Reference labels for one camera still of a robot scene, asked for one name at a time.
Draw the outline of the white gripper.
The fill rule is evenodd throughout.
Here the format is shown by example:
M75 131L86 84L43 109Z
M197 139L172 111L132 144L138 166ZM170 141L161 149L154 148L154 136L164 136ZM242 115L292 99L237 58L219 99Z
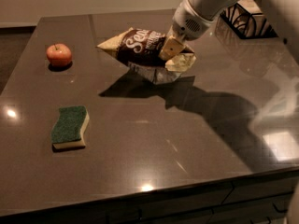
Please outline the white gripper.
M183 0L178 6L172 30L160 50L159 58L167 61L185 49L184 41L198 39L215 20L213 6L209 0Z

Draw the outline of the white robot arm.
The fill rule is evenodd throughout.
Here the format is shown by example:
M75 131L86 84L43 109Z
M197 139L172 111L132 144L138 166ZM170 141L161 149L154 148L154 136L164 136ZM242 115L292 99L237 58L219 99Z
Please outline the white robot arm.
M248 12L262 12L292 57L299 63L299 0L183 0L159 57L169 60L185 49L185 43L200 36L211 23L234 4Z

